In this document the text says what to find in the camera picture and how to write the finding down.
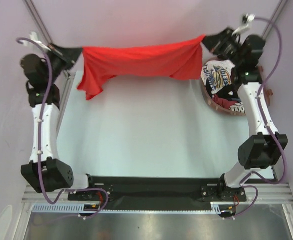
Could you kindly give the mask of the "red tank top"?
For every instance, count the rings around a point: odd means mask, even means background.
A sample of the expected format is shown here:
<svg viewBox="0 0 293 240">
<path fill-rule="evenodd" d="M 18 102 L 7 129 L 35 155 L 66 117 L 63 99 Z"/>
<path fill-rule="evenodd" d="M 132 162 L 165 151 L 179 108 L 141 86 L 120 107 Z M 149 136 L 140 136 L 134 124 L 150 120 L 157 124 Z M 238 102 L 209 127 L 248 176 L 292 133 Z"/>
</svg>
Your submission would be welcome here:
<svg viewBox="0 0 293 240">
<path fill-rule="evenodd" d="M 77 89 L 89 101 L 101 94 L 109 80 L 124 76 L 169 77 L 180 81 L 201 77 L 205 35 L 177 43 L 112 48 L 86 46 L 84 72 Z"/>
</svg>

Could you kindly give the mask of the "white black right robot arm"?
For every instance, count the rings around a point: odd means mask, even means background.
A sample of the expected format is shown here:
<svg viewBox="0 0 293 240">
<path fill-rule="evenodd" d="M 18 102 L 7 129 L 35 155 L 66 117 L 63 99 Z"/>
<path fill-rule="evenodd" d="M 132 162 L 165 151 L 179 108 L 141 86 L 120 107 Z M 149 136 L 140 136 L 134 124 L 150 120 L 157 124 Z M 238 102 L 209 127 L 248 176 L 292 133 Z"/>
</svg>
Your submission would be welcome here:
<svg viewBox="0 0 293 240">
<path fill-rule="evenodd" d="M 288 144 L 285 134 L 274 125 L 264 97 L 264 80 L 258 67 L 266 45 L 265 40 L 249 35 L 238 42 L 234 31 L 226 28 L 216 35 L 208 35 L 203 45 L 215 56 L 234 64 L 231 80 L 241 99 L 249 126 L 249 138 L 238 148 L 238 163 L 223 174 L 217 184 L 216 195 L 222 201 L 231 201 L 244 192 L 244 183 L 277 164 Z"/>
</svg>

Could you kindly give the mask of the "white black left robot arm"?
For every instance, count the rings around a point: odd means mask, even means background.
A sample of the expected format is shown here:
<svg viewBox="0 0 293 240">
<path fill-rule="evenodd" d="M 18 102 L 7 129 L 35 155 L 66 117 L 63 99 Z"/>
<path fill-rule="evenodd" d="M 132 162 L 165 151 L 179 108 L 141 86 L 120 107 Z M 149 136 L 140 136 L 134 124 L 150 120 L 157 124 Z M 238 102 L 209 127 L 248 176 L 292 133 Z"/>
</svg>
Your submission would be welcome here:
<svg viewBox="0 0 293 240">
<path fill-rule="evenodd" d="M 86 200 L 93 199 L 97 187 L 89 175 L 74 173 L 60 160 L 57 149 L 60 90 L 55 85 L 63 71 L 73 68 L 83 49 L 63 48 L 54 44 L 46 47 L 44 57 L 24 56 L 20 62 L 28 81 L 26 90 L 34 120 L 33 148 L 29 163 L 20 168 L 21 175 L 37 193 L 62 189 L 79 189 Z"/>
</svg>

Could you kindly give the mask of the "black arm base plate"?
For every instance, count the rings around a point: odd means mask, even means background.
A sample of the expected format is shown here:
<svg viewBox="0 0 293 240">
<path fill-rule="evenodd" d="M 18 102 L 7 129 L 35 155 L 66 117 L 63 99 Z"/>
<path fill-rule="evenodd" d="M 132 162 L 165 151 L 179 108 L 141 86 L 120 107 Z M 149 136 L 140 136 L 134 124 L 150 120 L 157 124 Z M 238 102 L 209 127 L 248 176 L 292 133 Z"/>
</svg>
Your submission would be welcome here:
<svg viewBox="0 0 293 240">
<path fill-rule="evenodd" d="M 110 211 L 204 211 L 211 202 L 247 203 L 244 188 L 229 188 L 218 178 L 91 176 L 90 186 L 105 193 L 69 194 L 74 202 L 105 201 Z"/>
</svg>

